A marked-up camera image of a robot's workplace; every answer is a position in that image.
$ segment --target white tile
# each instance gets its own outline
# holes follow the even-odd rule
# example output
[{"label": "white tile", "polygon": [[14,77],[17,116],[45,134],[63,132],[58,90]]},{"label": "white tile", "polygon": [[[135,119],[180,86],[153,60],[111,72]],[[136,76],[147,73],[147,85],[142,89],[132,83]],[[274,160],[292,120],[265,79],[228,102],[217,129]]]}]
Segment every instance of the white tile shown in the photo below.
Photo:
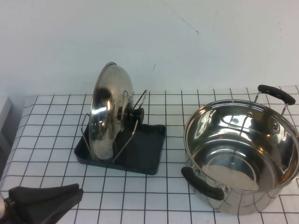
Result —
[{"label": "white tile", "polygon": [[274,201],[263,210],[263,212],[283,212],[279,197],[275,198]]},{"label": "white tile", "polygon": [[179,210],[179,211],[189,211],[189,195],[188,194],[169,194],[168,195],[168,209],[169,210]]},{"label": "white tile", "polygon": [[125,193],[123,208],[129,210],[144,209],[144,193]]},{"label": "white tile", "polygon": [[54,148],[71,148],[74,137],[57,137]]},{"label": "white tile", "polygon": [[200,200],[196,194],[190,194],[190,204],[192,211],[213,211],[213,208]]},{"label": "white tile", "polygon": [[147,210],[167,210],[167,194],[146,194]]},{"label": "white tile", "polygon": [[63,176],[66,162],[49,162],[45,176]]},{"label": "white tile", "polygon": [[165,125],[165,115],[149,115],[150,125]]},{"label": "white tile", "polygon": [[165,224],[167,223],[166,211],[146,211],[145,224]]},{"label": "white tile", "polygon": [[81,114],[82,105],[67,105],[65,114]]},{"label": "white tile", "polygon": [[183,138],[167,137],[167,148],[168,149],[185,149]]},{"label": "white tile", "polygon": [[52,149],[34,149],[30,161],[47,162],[49,161]]},{"label": "white tile", "polygon": [[212,212],[192,212],[192,224],[215,223]]},{"label": "white tile", "polygon": [[57,224],[74,224],[76,216],[75,210],[69,210],[62,218],[57,222]]},{"label": "white tile", "polygon": [[98,216],[98,210],[78,210],[75,224],[97,224]]},{"label": "white tile", "polygon": [[169,224],[190,224],[190,212],[170,211],[168,212]]},{"label": "white tile", "polygon": [[62,125],[78,125],[80,115],[64,115]]},{"label": "white tile", "polygon": [[47,115],[45,125],[60,125],[63,115]]},{"label": "white tile", "polygon": [[166,95],[167,105],[182,105],[182,95]]},{"label": "white tile", "polygon": [[11,188],[17,187],[20,185],[21,183],[21,176],[6,176],[1,190],[10,190]]},{"label": "white tile", "polygon": [[299,212],[299,196],[281,196],[285,212]]},{"label": "white tile", "polygon": [[62,186],[70,185],[70,184],[79,184],[79,188],[82,188],[84,177],[80,176],[66,176],[64,178]]},{"label": "white tile", "polygon": [[69,96],[54,96],[52,104],[67,104]]},{"label": "white tile", "polygon": [[165,105],[165,95],[151,95],[149,100],[151,105]]},{"label": "white tile", "polygon": [[123,192],[124,184],[124,177],[106,177],[104,192]]},{"label": "white tile", "polygon": [[209,104],[215,101],[214,95],[199,95],[199,103],[201,105]]},{"label": "white tile", "polygon": [[50,104],[53,96],[38,96],[36,104]]},{"label": "white tile", "polygon": [[262,213],[265,224],[286,224],[283,213]]},{"label": "white tile", "polygon": [[63,177],[46,176],[43,179],[42,188],[60,187]]},{"label": "white tile", "polygon": [[123,193],[103,193],[101,209],[121,209]]},{"label": "white tile", "polygon": [[92,95],[86,95],[84,104],[91,104],[92,98],[93,98]]},{"label": "white tile", "polygon": [[121,211],[101,210],[99,224],[118,224],[121,223]]},{"label": "white tile", "polygon": [[298,224],[299,214],[286,214],[288,224]]},{"label": "white tile", "polygon": [[41,176],[25,176],[21,186],[26,188],[39,188],[42,179]]},{"label": "white tile", "polygon": [[183,125],[183,116],[181,115],[167,115],[166,116],[167,125]]},{"label": "white tile", "polygon": [[117,169],[107,169],[106,176],[125,176],[126,172],[124,170]]},{"label": "white tile", "polygon": [[127,177],[126,178],[126,192],[144,192],[145,178],[144,177]]},{"label": "white tile", "polygon": [[101,193],[84,193],[79,203],[79,209],[99,209],[101,196]]},{"label": "white tile", "polygon": [[199,105],[183,105],[184,115],[191,115],[199,109]]},{"label": "white tile", "polygon": [[85,192],[102,192],[104,177],[85,177],[83,190]]},{"label": "white tile", "polygon": [[144,211],[123,211],[121,224],[142,224]]},{"label": "white tile", "polygon": [[84,176],[86,165],[78,162],[69,162],[66,169],[66,176]]},{"label": "white tile", "polygon": [[77,126],[61,125],[58,136],[75,136]]},{"label": "white tile", "polygon": [[84,105],[81,114],[86,114],[90,112],[90,104]]},{"label": "white tile", "polygon": [[166,162],[166,149],[163,149],[161,152],[160,162]]},{"label": "white tile", "polygon": [[36,148],[53,148],[55,137],[39,137]]},{"label": "white tile", "polygon": [[184,178],[167,178],[168,193],[188,193],[188,183]]},{"label": "white tile", "polygon": [[11,162],[6,175],[22,176],[26,170],[27,164],[27,162]]},{"label": "white tile", "polygon": [[85,95],[70,95],[68,104],[83,104]]},{"label": "white tile", "polygon": [[158,172],[153,176],[155,176],[155,177],[157,177],[157,176],[166,176],[166,163],[160,163],[159,168],[158,168]]},{"label": "white tile", "polygon": [[30,115],[27,125],[42,125],[45,121],[46,115]]},{"label": "white tile", "polygon": [[183,95],[183,104],[198,105],[199,104],[198,99],[199,99],[198,95]]},{"label": "white tile", "polygon": [[45,173],[46,162],[30,162],[25,175],[28,176],[43,176]]},{"label": "white tile", "polygon": [[33,148],[37,137],[20,137],[18,148]]},{"label": "white tile", "polygon": [[186,150],[167,150],[167,161],[168,162],[185,162],[186,161]]},{"label": "white tile", "polygon": [[51,105],[48,114],[64,114],[66,105]]},{"label": "white tile", "polygon": [[292,105],[288,107],[291,114],[299,114],[299,105]]},{"label": "white tile", "polygon": [[166,114],[169,115],[182,115],[183,114],[183,108],[182,105],[167,105],[166,106]]},{"label": "white tile", "polygon": [[281,86],[281,90],[289,94],[292,93],[298,94],[298,89],[295,86]]},{"label": "white tile", "polygon": [[237,216],[225,214],[222,212],[216,212],[215,219],[216,219],[216,223],[222,223],[222,224],[238,224],[239,223]]},{"label": "white tile", "polygon": [[232,96],[229,95],[216,95],[216,100],[232,99]]},{"label": "white tile", "polygon": [[289,185],[285,186],[281,193],[281,195],[299,195],[299,187],[298,184],[295,181],[293,181],[292,183],[290,183]]},{"label": "white tile", "polygon": [[250,101],[250,98],[249,98],[248,95],[233,95],[233,99],[240,99],[240,100]]},{"label": "white tile", "polygon": [[146,180],[146,192],[166,193],[166,177],[149,177]]},{"label": "white tile", "polygon": [[40,136],[56,136],[59,126],[43,126]]},{"label": "white tile", "polygon": [[[270,105],[270,108],[273,109],[273,110],[275,110],[275,111],[278,112],[279,114],[281,114],[281,112],[282,112],[284,106],[285,106],[284,104],[271,104],[271,105]],[[285,110],[284,115],[286,115],[286,114],[290,114],[288,110]]]},{"label": "white tile", "polygon": [[38,136],[42,126],[26,125],[23,131],[23,136]]},{"label": "white tile", "polygon": [[239,216],[239,219],[240,219],[240,224],[247,224],[247,223],[263,224],[260,213],[252,214],[249,216]]},{"label": "white tile", "polygon": [[86,176],[104,176],[106,168],[96,167],[96,166],[87,166]]},{"label": "white tile", "polygon": [[183,137],[184,127],[183,126],[167,126],[167,136],[171,137]]},{"label": "white tile", "polygon": [[167,172],[168,177],[183,177],[181,169],[185,166],[184,163],[168,163]]},{"label": "white tile", "polygon": [[37,96],[25,97],[24,107],[28,107],[30,105],[33,105],[36,102],[36,100],[37,100]]},{"label": "white tile", "polygon": [[215,94],[230,94],[230,89],[226,88],[226,89],[215,89]]},{"label": "white tile", "polygon": [[67,162],[70,152],[70,149],[53,149],[50,162]]},{"label": "white tile", "polygon": [[15,150],[12,161],[29,161],[32,149],[17,148]]},{"label": "white tile", "polygon": [[34,105],[32,114],[47,114],[50,105]]}]

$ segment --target white tiled countertop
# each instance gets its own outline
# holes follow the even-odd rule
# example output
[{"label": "white tiled countertop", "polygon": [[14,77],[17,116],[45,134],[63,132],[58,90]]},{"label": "white tiled countertop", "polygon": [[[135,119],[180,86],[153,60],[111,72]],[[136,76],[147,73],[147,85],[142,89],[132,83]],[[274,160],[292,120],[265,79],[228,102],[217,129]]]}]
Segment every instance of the white tiled countertop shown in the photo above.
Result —
[{"label": "white tiled countertop", "polygon": [[[299,127],[299,91],[282,87],[297,101],[285,117]],[[188,117],[204,104],[221,99],[253,100],[257,89],[149,92],[144,123],[167,125],[167,137],[156,175],[82,165],[74,155],[81,138],[79,124],[89,112],[91,95],[27,97],[7,161],[0,190],[8,197],[15,186],[46,188],[78,183],[84,195],[60,224],[294,224],[299,223],[299,185],[294,181],[263,210],[231,216],[203,204],[181,175],[185,164],[183,129]],[[260,95],[258,103],[281,112],[282,101]]]}]

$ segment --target pot handle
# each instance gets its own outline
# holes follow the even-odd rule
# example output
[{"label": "pot handle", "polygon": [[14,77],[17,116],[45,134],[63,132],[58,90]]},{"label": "pot handle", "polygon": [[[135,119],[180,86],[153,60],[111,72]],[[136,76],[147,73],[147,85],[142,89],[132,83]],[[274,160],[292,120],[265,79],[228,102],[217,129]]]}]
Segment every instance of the pot handle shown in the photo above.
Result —
[{"label": "pot handle", "polygon": [[204,180],[195,175],[191,167],[183,167],[181,172],[186,181],[203,195],[217,201],[224,199],[224,193],[221,188],[215,188],[208,185]]},{"label": "pot handle", "polygon": [[259,85],[257,89],[259,93],[264,93],[273,96],[277,99],[284,101],[285,104],[294,105],[296,103],[296,100],[291,95],[287,94],[285,91],[282,91],[278,88],[268,86],[268,85]]}]

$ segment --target pot lid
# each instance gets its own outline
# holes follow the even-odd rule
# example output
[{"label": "pot lid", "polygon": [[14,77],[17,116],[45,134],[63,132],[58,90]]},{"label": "pot lid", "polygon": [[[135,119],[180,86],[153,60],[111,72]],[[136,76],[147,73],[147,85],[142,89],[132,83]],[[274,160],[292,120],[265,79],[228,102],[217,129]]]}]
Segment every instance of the pot lid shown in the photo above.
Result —
[{"label": "pot lid", "polygon": [[133,103],[133,88],[128,73],[114,62],[101,71],[93,91],[89,118],[89,143],[96,160],[107,160],[117,154],[113,142],[121,130],[117,112]]}]

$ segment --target black grid line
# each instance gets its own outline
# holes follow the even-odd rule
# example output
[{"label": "black grid line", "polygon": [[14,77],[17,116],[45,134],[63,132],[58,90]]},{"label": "black grid line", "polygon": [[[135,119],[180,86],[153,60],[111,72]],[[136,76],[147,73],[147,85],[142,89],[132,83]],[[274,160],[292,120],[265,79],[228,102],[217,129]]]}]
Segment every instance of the black grid line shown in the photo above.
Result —
[{"label": "black grid line", "polygon": [[[182,112],[183,112],[183,125],[185,126],[185,118],[184,118],[184,107],[183,107],[183,91],[181,91],[181,98],[182,98]],[[190,208],[190,223],[192,224],[192,210],[191,210],[191,199],[190,199],[190,186],[188,183],[188,196],[189,196],[189,208]]]},{"label": "black grid line", "polygon": [[[148,103],[145,103],[144,105],[143,105],[143,107],[148,107],[148,112],[147,113],[145,113],[145,115],[148,115],[148,117],[146,118],[146,120],[147,120],[147,122],[149,123],[149,121],[150,121],[150,119],[152,119],[152,118],[150,118],[150,116],[165,116],[165,124],[166,124],[166,126],[167,127],[173,127],[174,128],[174,130],[176,130],[176,128],[175,127],[183,127],[184,128],[184,126],[185,126],[185,122],[186,122],[186,115],[190,115],[190,114],[186,114],[186,111],[184,111],[184,106],[185,105],[198,105],[199,106],[199,108],[202,106],[202,105],[200,105],[200,103],[202,103],[202,102],[200,102],[200,99],[201,99],[201,96],[214,96],[214,100],[216,101],[216,99],[218,98],[217,96],[218,95],[226,95],[226,96],[228,96],[228,95],[230,95],[231,96],[231,98],[233,99],[234,98],[234,95],[244,95],[244,96],[248,96],[248,100],[249,101],[251,101],[251,99],[250,99],[250,97],[252,97],[254,94],[256,94],[256,93],[249,93],[249,90],[247,89],[247,88],[244,88],[244,89],[246,89],[246,91],[245,92],[247,92],[247,93],[242,93],[242,94],[233,94],[232,93],[232,90],[231,89],[229,89],[230,90],[230,94],[215,94],[215,90],[213,90],[213,94],[200,94],[200,91],[198,91],[197,90],[197,93],[195,92],[195,94],[184,94],[184,92],[183,91],[181,91],[180,92],[180,94],[168,94],[166,91],[164,92],[164,94],[156,94],[156,93],[152,93],[152,92],[149,92],[149,94],[148,94],[148,96],[149,96],[149,100],[148,100]],[[150,100],[150,96],[152,96],[152,95],[161,95],[161,97],[162,98],[164,98],[165,99],[165,104],[151,104],[151,100]],[[178,95],[178,96],[180,96],[180,98],[181,98],[181,104],[167,104],[167,99],[168,99],[168,95]],[[196,101],[196,103],[195,104],[184,104],[184,101],[183,100],[185,100],[185,98],[184,98],[184,95],[194,95],[194,96],[197,96],[197,100],[198,100],[198,104],[197,104],[197,101]],[[100,208],[99,209],[84,209],[84,208],[79,208],[79,205],[76,207],[76,208],[73,208],[72,210],[75,210],[76,211],[76,215],[75,215],[75,220],[74,220],[74,223],[76,222],[76,219],[77,219],[77,213],[78,213],[78,210],[80,211],[80,210],[94,210],[94,211],[99,211],[98,212],[98,221],[100,220],[100,213],[101,213],[101,210],[107,210],[107,211],[113,211],[113,210],[115,210],[115,211],[121,211],[121,213],[123,214],[123,211],[143,211],[144,212],[144,216],[143,216],[143,222],[145,223],[145,219],[146,219],[146,212],[145,211],[164,211],[164,212],[167,212],[167,222],[169,223],[169,222],[171,222],[170,220],[169,220],[169,213],[168,212],[170,212],[170,211],[175,211],[175,212],[190,212],[190,221],[192,222],[192,212],[209,212],[209,213],[213,213],[213,215],[214,215],[214,221],[215,221],[215,223],[216,223],[216,218],[215,218],[215,214],[216,213],[218,213],[218,211],[217,210],[209,210],[209,211],[203,211],[203,210],[192,210],[192,207],[191,207],[191,198],[190,198],[190,196],[191,196],[191,194],[193,194],[194,195],[194,193],[192,193],[192,192],[190,192],[191,190],[190,190],[190,187],[188,186],[188,193],[187,193],[187,191],[185,191],[184,193],[176,193],[176,192],[168,192],[168,177],[170,177],[169,175],[171,175],[169,172],[171,171],[171,169],[170,169],[170,167],[168,166],[168,165],[170,165],[170,164],[177,164],[178,166],[181,166],[182,164],[184,164],[184,162],[170,162],[169,161],[169,158],[168,158],[168,155],[170,155],[170,154],[168,154],[168,153],[170,153],[168,150],[184,150],[184,147],[182,146],[182,147],[177,147],[177,146],[175,146],[175,145],[173,145],[173,139],[176,139],[177,141],[182,141],[183,140],[183,134],[181,135],[181,136],[176,136],[177,134],[172,134],[172,136],[170,136],[170,135],[168,135],[168,133],[166,133],[166,139],[165,139],[165,144],[166,144],[166,148],[164,149],[165,150],[165,152],[166,152],[166,161],[164,161],[164,162],[161,162],[161,164],[165,164],[166,165],[166,175],[165,174],[162,174],[162,175],[159,175],[159,176],[150,176],[150,175],[145,175],[145,176],[140,176],[140,175],[132,175],[132,176],[129,176],[130,178],[131,177],[133,177],[133,178],[140,178],[140,177],[142,177],[142,178],[145,178],[145,188],[144,188],[144,192],[142,192],[142,193],[144,193],[144,207],[143,206],[141,206],[141,208],[140,209],[124,209],[124,203],[126,203],[124,200],[125,200],[125,198],[124,198],[124,196],[125,196],[125,193],[127,193],[127,194],[136,194],[136,193],[141,193],[140,191],[137,191],[137,192],[135,192],[135,191],[132,191],[132,192],[125,192],[125,188],[126,188],[126,182],[124,183],[124,190],[123,191],[104,191],[104,186],[105,186],[105,178],[106,177],[122,177],[122,178],[124,178],[124,179],[126,179],[127,177],[128,177],[128,174],[127,174],[127,172],[125,172],[124,171],[124,174],[122,174],[122,173],[120,173],[120,174],[117,174],[117,175],[113,175],[113,173],[109,173],[109,175],[107,175],[108,174],[108,170],[107,170],[107,168],[105,168],[105,174],[103,173],[103,170],[101,171],[101,173],[90,173],[90,174],[88,174],[87,173],[87,171],[88,171],[88,166],[85,166],[85,167],[82,167],[82,173],[81,173],[81,175],[77,175],[77,176],[73,176],[73,175],[66,175],[66,171],[67,171],[67,168],[68,168],[68,166],[70,165],[70,164],[72,164],[72,163],[77,163],[77,161],[74,161],[74,159],[73,159],[73,148],[74,148],[74,146],[75,146],[75,144],[76,144],[76,142],[77,142],[77,140],[80,138],[80,136],[78,135],[78,129],[80,128],[79,127],[79,125],[80,125],[80,120],[81,120],[81,118],[82,118],[82,115],[83,115],[83,110],[84,110],[84,108],[86,108],[86,105],[90,105],[89,103],[87,103],[87,102],[85,102],[85,100],[86,100],[86,97],[88,96],[88,95],[82,95],[82,96],[85,96],[84,97],[84,100],[83,100],[83,103],[82,104],[76,104],[76,103],[74,103],[74,104],[69,104],[69,102],[70,102],[70,95],[67,95],[68,96],[68,101],[66,102],[66,104],[53,104],[52,102],[50,102],[50,104],[36,104],[36,102],[38,101],[38,97],[35,99],[35,103],[34,104],[32,104],[32,105],[29,105],[29,106],[31,106],[32,108],[31,108],[31,113],[30,114],[28,114],[28,115],[24,115],[23,117],[24,118],[29,118],[31,115],[41,115],[41,114],[39,114],[39,113],[32,113],[34,110],[34,107],[35,107],[35,105],[45,105],[45,107],[44,108],[47,108],[46,106],[48,105],[49,107],[47,108],[47,113],[43,113],[42,115],[44,115],[45,116],[45,118],[44,118],[44,120],[43,120],[43,124],[42,125],[40,125],[40,124],[28,124],[28,120],[26,121],[26,123],[24,124],[24,125],[22,125],[22,126],[20,126],[19,127],[19,129],[20,128],[23,128],[23,130],[21,130],[21,135],[20,136],[18,136],[18,137],[16,137],[15,139],[16,139],[16,141],[17,140],[19,140],[21,137],[36,137],[37,139],[36,139],[36,142],[35,142],[35,144],[34,144],[34,147],[27,147],[27,148],[23,148],[23,147],[19,147],[19,143],[17,143],[16,144],[16,146],[14,147],[14,149],[12,149],[11,150],[11,153],[13,154],[13,156],[11,157],[11,161],[10,162],[8,162],[6,165],[8,166],[7,168],[9,169],[9,166],[11,166],[11,163],[12,163],[12,165],[14,166],[14,163],[22,163],[22,162],[27,162],[27,167],[28,167],[28,165],[29,165],[29,162],[30,163],[47,163],[47,167],[46,167],[46,169],[45,169],[45,172],[47,171],[47,168],[48,168],[48,165],[49,165],[49,162],[53,165],[53,164],[59,164],[59,163],[67,163],[66,164],[66,168],[65,168],[65,170],[64,170],[64,175],[63,176],[60,176],[60,175],[52,175],[52,176],[48,176],[47,175],[47,177],[57,177],[57,178],[61,178],[62,179],[62,182],[61,182],[61,185],[63,185],[63,183],[64,183],[64,178],[65,177],[80,177],[80,182],[82,181],[82,187],[84,186],[84,184],[85,184],[85,182],[86,182],[86,179],[85,179],[85,177],[88,177],[88,178],[91,178],[91,177],[103,177],[104,178],[104,181],[103,181],[103,187],[102,187],[102,189],[100,190],[94,190],[94,191],[85,191],[85,193],[101,193],[101,200],[100,200]],[[51,105],[65,105],[65,111],[64,111],[64,113],[63,114],[57,114],[57,115],[60,115],[60,116],[62,116],[62,117],[64,117],[64,115],[78,115],[79,116],[79,120],[78,120],[78,124],[76,125],[76,124],[69,124],[69,125],[65,125],[64,123],[62,123],[62,121],[63,121],[63,118],[62,118],[62,120],[61,120],[61,122],[60,122],[60,124],[49,124],[49,123],[47,123],[47,124],[45,124],[45,120],[46,120],[46,118],[47,118],[47,116],[48,116],[48,114],[49,114],[49,109],[50,109],[50,107],[51,107]],[[82,106],[82,108],[81,108],[81,113],[74,113],[74,114],[65,114],[66,113],[66,109],[67,109],[67,106],[68,105],[81,105]],[[158,113],[155,113],[155,112],[153,112],[153,111],[150,111],[150,106],[152,106],[152,105],[158,105],[158,106],[165,106],[165,114],[163,113],[163,114],[158,114]],[[182,107],[182,112],[180,112],[180,113],[176,113],[175,111],[171,111],[170,109],[168,110],[168,108],[167,108],[167,106],[169,106],[169,105],[175,105],[175,106],[179,106],[179,107]],[[283,102],[281,103],[281,104],[270,104],[269,103],[269,101],[268,101],[268,98],[267,98],[267,103],[266,104],[264,104],[264,105],[267,105],[268,107],[271,107],[272,105],[284,105],[283,104]],[[294,123],[294,115],[299,115],[299,112],[294,112],[294,111],[292,111],[292,114],[291,114],[291,112],[290,112],[290,110],[289,110],[289,108],[288,108],[288,112],[289,112],[289,116],[291,117],[291,119],[292,119],[292,121],[293,121],[293,123]],[[170,123],[170,121],[167,121],[169,118],[171,118],[171,116],[181,116],[182,117],[182,124],[178,124],[178,125],[168,125],[168,123]],[[41,126],[41,129],[39,130],[39,134],[32,134],[32,135],[30,135],[30,134],[27,134],[27,135],[23,135],[24,134],[24,130],[25,130],[25,127],[26,126]],[[43,136],[42,136],[42,134],[41,134],[41,130],[42,130],[42,128],[43,127],[45,127],[45,126],[59,126],[59,128],[58,128],[58,132],[57,132],[57,135],[52,135],[52,136],[49,136],[49,135],[47,135],[47,136],[44,136],[45,134],[43,134]],[[70,127],[70,129],[72,129],[72,131],[74,130],[74,129],[76,129],[76,132],[75,132],[75,134],[73,134],[73,136],[72,135],[70,135],[70,136],[64,136],[64,135],[59,135],[59,130],[60,130],[60,128],[62,127],[62,126],[75,126],[75,127]],[[24,160],[24,161],[17,161],[17,160],[14,160],[14,154],[15,154],[15,152],[17,152],[17,149],[28,149],[28,150],[32,150],[32,152],[30,152],[30,153],[26,153],[26,152],[24,152],[24,150],[22,151],[22,152],[24,152],[24,153],[26,153],[26,154],[30,154],[30,156],[32,156],[32,154],[33,154],[33,151],[34,151],[34,149],[36,148],[36,144],[37,144],[37,141],[38,141],[38,139],[40,138],[40,137],[52,137],[52,138],[55,138],[55,142],[56,142],[56,139],[57,139],[57,137],[61,137],[61,138],[63,138],[63,137],[65,137],[65,138],[73,138],[72,139],[72,145],[71,145],[71,148],[69,148],[69,147],[61,147],[61,148],[57,148],[56,146],[54,146],[55,145],[55,142],[54,142],[54,144],[53,144],[53,148],[51,149],[51,154],[50,154],[50,156],[49,156],[49,159],[51,158],[51,155],[52,155],[52,152],[53,152],[53,149],[69,149],[70,150],[70,154],[69,154],[69,156],[67,157],[67,155],[66,155],[66,158],[65,159],[67,159],[67,161],[30,161],[31,159],[29,159],[29,161],[27,161],[27,160]],[[2,177],[2,185],[3,185],[3,179],[5,178],[5,177],[8,177],[8,176],[16,176],[16,177],[21,177],[21,182],[20,182],[20,185],[21,185],[21,183],[22,183],[22,181],[23,181],[23,179],[24,179],[24,177],[39,177],[39,178],[42,178],[42,181],[41,181],[41,185],[42,185],[42,183],[43,183],[43,181],[44,181],[44,177],[45,177],[45,172],[44,172],[44,174],[43,175],[25,175],[26,174],[26,171],[24,171],[24,174],[23,175],[7,175],[7,174],[4,174],[3,175],[3,177]],[[148,180],[150,179],[150,178],[166,178],[166,192],[155,192],[155,190],[154,191],[151,191],[151,192],[147,192],[147,185],[148,185]],[[171,177],[171,178],[183,178],[183,177],[181,177],[181,176],[176,176],[176,177]],[[3,192],[3,193],[6,193],[7,194],[7,190],[0,190],[0,192]],[[119,209],[102,209],[102,207],[103,207],[103,204],[102,204],[102,202],[103,202],[103,195],[104,195],[104,193],[105,194],[123,194],[122,195],[122,208],[119,208]],[[160,210],[160,209],[157,209],[157,210],[155,210],[155,209],[151,209],[151,210],[149,210],[149,209],[147,209],[147,207],[146,207],[146,200],[147,200],[147,195],[150,195],[150,194],[160,194],[161,196],[164,194],[166,194],[167,196],[167,205],[166,205],[166,209],[163,209],[163,210]],[[170,195],[188,195],[189,196],[189,208],[187,209],[187,207],[186,207],[186,210],[169,210],[169,205],[168,205],[168,202],[169,202],[169,198],[168,198],[168,196],[170,196]],[[280,203],[281,203],[281,205],[282,205],[282,207],[284,206],[283,205],[283,203],[282,203],[282,197],[291,197],[291,196],[299,196],[299,194],[280,194],[279,195],[279,199],[280,199]],[[263,220],[263,216],[262,216],[262,214],[271,214],[271,213],[277,213],[277,214],[284,214],[285,215],[285,218],[286,218],[286,214],[299,214],[299,212],[286,212],[285,210],[284,210],[284,208],[283,208],[283,211],[282,212],[260,212],[260,215],[261,215],[261,219],[262,219],[262,222],[264,223],[264,220]]]}]

